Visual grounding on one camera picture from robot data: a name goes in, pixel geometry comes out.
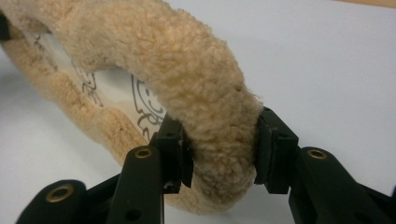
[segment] white table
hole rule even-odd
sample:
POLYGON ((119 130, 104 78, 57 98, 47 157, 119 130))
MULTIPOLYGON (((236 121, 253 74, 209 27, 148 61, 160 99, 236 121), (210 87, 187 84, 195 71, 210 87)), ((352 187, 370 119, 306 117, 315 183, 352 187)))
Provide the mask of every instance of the white table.
MULTIPOLYGON (((396 9, 334 1, 171 0, 227 40, 246 83, 300 137, 329 150, 358 182, 396 185, 396 9)), ((45 186, 88 188, 120 171, 110 154, 43 100, 0 51, 0 223, 45 186)), ((231 211, 198 217, 165 206, 166 223, 292 223, 288 197, 252 188, 231 211)))

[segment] fuzzy slipper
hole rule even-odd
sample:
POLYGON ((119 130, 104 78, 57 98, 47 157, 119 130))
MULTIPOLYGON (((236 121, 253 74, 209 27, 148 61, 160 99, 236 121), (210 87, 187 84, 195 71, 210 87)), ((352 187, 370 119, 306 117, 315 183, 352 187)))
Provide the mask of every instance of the fuzzy slipper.
POLYGON ((9 58, 120 164, 165 113, 182 123, 192 186, 168 203, 215 214, 252 185, 262 103, 226 43, 189 13, 160 0, 0 0, 0 10, 9 58))

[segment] fluffy fabric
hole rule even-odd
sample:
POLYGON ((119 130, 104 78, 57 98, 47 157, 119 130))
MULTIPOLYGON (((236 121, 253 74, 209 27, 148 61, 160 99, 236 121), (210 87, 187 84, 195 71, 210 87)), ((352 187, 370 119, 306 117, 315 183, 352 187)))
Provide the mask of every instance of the fluffy fabric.
POLYGON ((85 71, 122 67, 158 95, 194 149, 192 188, 167 195, 168 203, 209 215, 246 193, 255 175, 262 104, 247 90, 226 43, 207 26, 159 0, 0 0, 0 9, 12 23, 12 39, 2 43, 12 61, 120 163, 131 148, 146 144, 136 127, 117 108, 93 104, 21 32, 52 33, 85 71))

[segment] black object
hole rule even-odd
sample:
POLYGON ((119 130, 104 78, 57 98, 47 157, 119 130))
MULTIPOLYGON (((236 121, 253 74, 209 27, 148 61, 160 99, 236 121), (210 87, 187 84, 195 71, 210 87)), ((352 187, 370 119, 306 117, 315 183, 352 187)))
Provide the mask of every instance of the black object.
POLYGON ((0 40, 9 40, 11 36, 8 29, 8 21, 6 16, 0 14, 0 40))
MULTIPOLYGON (((396 223, 396 189, 389 197, 364 187, 331 153, 299 148, 298 137, 269 108, 258 126, 255 183, 276 194, 291 188, 295 223, 396 223)), ((178 193, 181 182, 189 187, 192 167, 181 124, 166 116, 148 146, 128 153, 120 175, 89 190, 75 180, 50 185, 18 223, 163 223, 163 195, 178 193)))

